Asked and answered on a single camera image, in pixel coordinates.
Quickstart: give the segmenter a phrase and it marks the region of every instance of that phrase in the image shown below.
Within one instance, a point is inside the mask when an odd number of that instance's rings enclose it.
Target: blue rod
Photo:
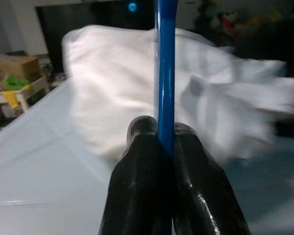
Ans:
[[[173,158],[174,62],[176,0],[158,0],[157,30],[159,56],[158,139]]]

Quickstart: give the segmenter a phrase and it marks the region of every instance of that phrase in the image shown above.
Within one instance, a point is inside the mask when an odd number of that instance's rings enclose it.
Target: television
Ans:
[[[54,72],[63,72],[61,42],[68,32],[90,24],[152,29],[154,2],[116,0],[36,7]]]

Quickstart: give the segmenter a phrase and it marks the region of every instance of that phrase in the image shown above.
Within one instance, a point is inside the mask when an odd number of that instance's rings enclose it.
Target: cardboard box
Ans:
[[[0,72],[11,73],[18,79],[34,82],[40,77],[38,58],[35,56],[0,55]]]

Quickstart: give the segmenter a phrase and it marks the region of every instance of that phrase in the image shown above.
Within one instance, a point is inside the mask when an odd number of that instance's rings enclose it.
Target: yellow object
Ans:
[[[24,87],[22,88],[22,90],[30,90],[30,89],[31,89],[31,86],[30,86],[30,85],[24,86]]]
[[[11,109],[19,107],[19,101],[14,91],[2,92]]]

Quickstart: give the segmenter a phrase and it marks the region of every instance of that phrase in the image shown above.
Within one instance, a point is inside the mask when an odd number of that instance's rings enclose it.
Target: white fabric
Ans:
[[[0,132],[0,235],[98,234],[111,167],[73,128],[69,85]],[[294,140],[254,154],[223,165],[251,232],[294,235]]]
[[[154,31],[88,26],[63,41],[74,123],[93,151],[119,158],[129,123],[155,116]],[[192,126],[219,161],[270,144],[268,120],[294,115],[294,78],[279,61],[241,60],[176,30],[175,120]]]

